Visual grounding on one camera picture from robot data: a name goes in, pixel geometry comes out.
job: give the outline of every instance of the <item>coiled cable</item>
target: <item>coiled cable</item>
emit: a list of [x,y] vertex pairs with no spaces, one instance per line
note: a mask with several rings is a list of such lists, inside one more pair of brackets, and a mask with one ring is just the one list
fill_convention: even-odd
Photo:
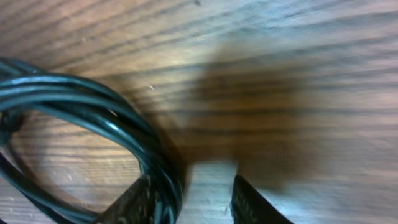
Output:
[[[2,146],[19,130],[26,110],[81,126],[133,153],[141,173],[157,186],[163,208],[158,220],[175,223],[183,197],[180,172],[166,156],[154,129],[116,92],[87,78],[47,73],[19,60],[0,58]],[[86,224],[98,215],[50,195],[1,154],[0,174],[56,223]]]

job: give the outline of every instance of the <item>wooden surface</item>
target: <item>wooden surface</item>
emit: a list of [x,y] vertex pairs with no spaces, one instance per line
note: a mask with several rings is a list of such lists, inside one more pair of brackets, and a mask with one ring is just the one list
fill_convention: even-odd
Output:
[[[245,176],[294,223],[398,223],[395,0],[1,0],[0,54],[121,93],[188,163],[178,223],[232,223]],[[101,211],[127,150],[33,112],[14,150]],[[51,223],[4,179],[0,217]]]

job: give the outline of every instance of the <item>power cord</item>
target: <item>power cord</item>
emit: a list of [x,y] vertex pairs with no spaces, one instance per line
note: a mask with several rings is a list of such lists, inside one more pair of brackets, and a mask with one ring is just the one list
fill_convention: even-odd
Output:
[[[155,224],[176,222],[182,206],[182,176],[165,154],[154,129],[116,92],[87,78],[47,73],[20,60],[0,58],[1,146],[9,144],[27,110],[38,110],[81,126],[133,153],[140,164],[141,179],[147,180],[140,181],[150,185],[151,192],[157,195],[148,196],[156,208],[146,215]],[[50,195],[2,154],[0,174],[56,223],[86,224],[101,216]]]

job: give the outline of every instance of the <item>wooden table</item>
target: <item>wooden table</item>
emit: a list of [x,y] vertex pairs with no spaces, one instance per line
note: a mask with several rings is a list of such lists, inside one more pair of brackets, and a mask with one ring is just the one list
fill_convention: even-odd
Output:
[[[294,223],[398,223],[395,0],[0,1],[0,53],[118,91],[188,164],[178,223],[232,223],[234,176]],[[134,156],[32,112],[37,182],[104,210]],[[4,179],[0,217],[51,223]]]

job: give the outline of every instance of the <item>black cable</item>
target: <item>black cable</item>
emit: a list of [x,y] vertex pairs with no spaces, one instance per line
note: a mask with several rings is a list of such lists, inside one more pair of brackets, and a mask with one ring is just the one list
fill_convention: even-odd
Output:
[[[116,92],[86,78],[47,73],[19,60],[0,58],[2,146],[19,130],[24,111],[31,109],[86,128],[132,152],[142,175],[157,186],[163,207],[156,220],[175,223],[182,206],[182,177],[153,128]],[[50,195],[1,154],[0,174],[57,223],[86,224],[98,216]]]

